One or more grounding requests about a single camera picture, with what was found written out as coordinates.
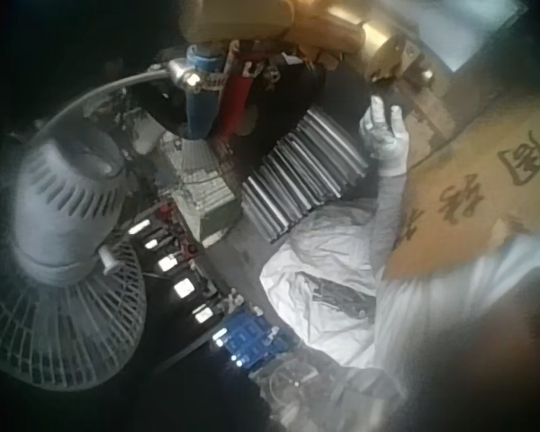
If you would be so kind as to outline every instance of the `chinese characters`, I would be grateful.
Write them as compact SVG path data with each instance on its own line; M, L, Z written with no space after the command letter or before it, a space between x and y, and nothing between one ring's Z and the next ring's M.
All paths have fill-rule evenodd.
M530 143L522 143L514 150L502 150L498 157L512 176L516 186L523 186L532 180L540 171L540 143L528 131Z
M417 209L414 207L410 212L408 213L408 216L406 217L406 220L404 222L404 226L402 228L402 233L396 240L396 244L394 245L394 248L397 248L402 241L410 241L416 231L418 230L418 227L416 226L416 221L422 216L426 211Z
M444 221L450 222L451 225L458 223L460 212L462 210L462 216L471 218L476 211L476 207L484 199L484 196L480 194L480 188L482 185L476 182L478 178L477 174L468 174L464 176L464 188L456 189L456 186L448 186L440 194L440 202L444 203L439 213L444 214Z

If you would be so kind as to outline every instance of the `gloved hand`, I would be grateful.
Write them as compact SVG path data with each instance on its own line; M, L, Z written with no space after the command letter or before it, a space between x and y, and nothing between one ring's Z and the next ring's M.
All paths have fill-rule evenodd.
M399 106L391 108L390 130L384 117L382 99L372 96L371 105L360 121L359 131L368 150L380 161L380 176L406 174L410 138Z

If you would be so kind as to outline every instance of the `cardboard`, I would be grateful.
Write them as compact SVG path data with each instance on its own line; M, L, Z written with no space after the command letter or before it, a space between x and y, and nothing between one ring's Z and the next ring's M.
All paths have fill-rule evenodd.
M502 96L415 166L405 210L390 278L455 266L517 231L540 231L540 96Z

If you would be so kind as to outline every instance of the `fan motor housing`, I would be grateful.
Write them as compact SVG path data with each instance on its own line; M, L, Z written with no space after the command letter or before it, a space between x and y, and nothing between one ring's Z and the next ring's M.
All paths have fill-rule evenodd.
M124 164L113 140L86 119L65 122L22 160L13 207L18 263L45 284L85 278L124 195Z

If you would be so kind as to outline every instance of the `fan grille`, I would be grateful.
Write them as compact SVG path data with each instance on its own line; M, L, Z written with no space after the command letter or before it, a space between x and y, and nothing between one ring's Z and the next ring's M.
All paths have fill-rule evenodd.
M1 249L0 369L57 391L91 388L118 373L136 349L146 317L131 245L114 248L125 263L118 274L103 276L98 263L86 279L67 287L29 279L8 248Z

